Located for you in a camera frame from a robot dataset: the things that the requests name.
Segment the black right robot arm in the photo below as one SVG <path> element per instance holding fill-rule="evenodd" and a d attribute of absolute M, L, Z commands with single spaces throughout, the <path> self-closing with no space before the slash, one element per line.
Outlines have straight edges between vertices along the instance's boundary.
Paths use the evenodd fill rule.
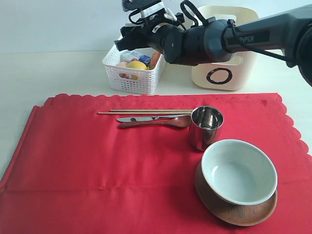
<path fill-rule="evenodd" d="M 233 19 L 204 18 L 188 0 L 172 14 L 160 0 L 124 0 L 123 11 L 140 14 L 120 30 L 119 51 L 153 48 L 170 64 L 196 66 L 229 61 L 253 51 L 297 66 L 312 81 L 312 7 L 305 5 L 237 25 Z"/>

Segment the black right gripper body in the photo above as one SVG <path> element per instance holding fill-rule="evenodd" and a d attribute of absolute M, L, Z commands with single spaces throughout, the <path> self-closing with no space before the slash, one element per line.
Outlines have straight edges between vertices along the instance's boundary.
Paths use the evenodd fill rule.
<path fill-rule="evenodd" d="M 149 27 L 122 27 L 122 38 L 131 41 L 131 51 L 142 48 L 153 48 L 166 59 L 183 59 L 184 31 L 174 25 L 165 24 L 156 30 Z"/>

